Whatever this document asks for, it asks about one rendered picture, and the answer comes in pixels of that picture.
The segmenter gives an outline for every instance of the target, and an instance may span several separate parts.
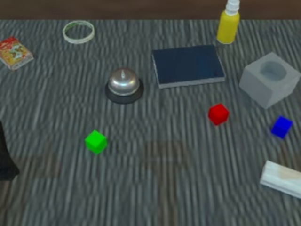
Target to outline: silver bell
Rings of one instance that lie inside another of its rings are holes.
[[[119,68],[111,73],[106,85],[108,99],[118,104],[129,104],[142,96],[143,83],[133,70]]]

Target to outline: blue cube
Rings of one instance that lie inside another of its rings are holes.
[[[280,116],[275,122],[271,132],[277,137],[284,139],[292,125],[293,122],[291,120]]]

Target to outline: bottle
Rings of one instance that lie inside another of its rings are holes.
[[[220,43],[231,44],[234,42],[240,20],[238,10],[239,0],[228,0],[217,31],[217,40]]]

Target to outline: gray box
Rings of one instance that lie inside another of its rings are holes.
[[[239,87],[268,109],[290,95],[301,73],[271,52],[245,67]]]

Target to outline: tape roll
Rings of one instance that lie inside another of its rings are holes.
[[[82,39],[72,39],[70,37],[67,36],[67,31],[72,28],[72,27],[75,27],[75,26],[86,26],[86,27],[89,27],[91,28],[91,33],[85,37],[85,38],[82,38]],[[76,21],[72,21],[68,24],[66,24],[66,26],[63,28],[63,37],[64,39],[68,42],[68,43],[71,43],[71,44],[83,44],[83,43],[86,43],[88,41],[90,41],[91,39],[93,39],[95,36],[95,28],[94,26],[88,22],[88,21],[84,21],[84,20],[76,20]]]

